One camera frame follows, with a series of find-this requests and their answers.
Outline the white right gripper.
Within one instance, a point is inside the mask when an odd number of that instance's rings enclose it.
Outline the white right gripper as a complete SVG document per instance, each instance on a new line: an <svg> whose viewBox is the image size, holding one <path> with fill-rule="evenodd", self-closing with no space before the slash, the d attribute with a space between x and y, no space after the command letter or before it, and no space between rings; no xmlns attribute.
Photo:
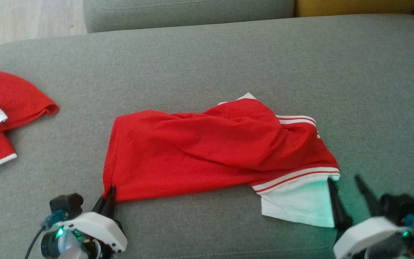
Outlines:
<svg viewBox="0 0 414 259"><path fill-rule="evenodd" d="M332 178L327 179L332 207L332 216L337 231L345 231L335 242L333 252L336 259L350 259L354 254L376 245L393 235L409 231L407 226L398 226L382 216L382 208L374 193L360 175L354 176L356 186L366 201L371 218L352 226L352 218L346 212L338 188Z"/></svg>

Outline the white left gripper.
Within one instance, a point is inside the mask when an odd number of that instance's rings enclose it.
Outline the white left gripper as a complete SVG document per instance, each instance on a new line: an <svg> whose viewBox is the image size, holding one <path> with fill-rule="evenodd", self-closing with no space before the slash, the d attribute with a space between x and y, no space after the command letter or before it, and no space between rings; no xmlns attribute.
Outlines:
<svg viewBox="0 0 414 259"><path fill-rule="evenodd" d="M83 213L77 218L58 223L63 234L59 237L58 248L60 259L99 259L110 254L125 252L127 237L115 220L116 187L111 185L106 197L101 196L93 213ZM87 249L84 241L80 241L75 233L91 238L92 249Z"/></svg>

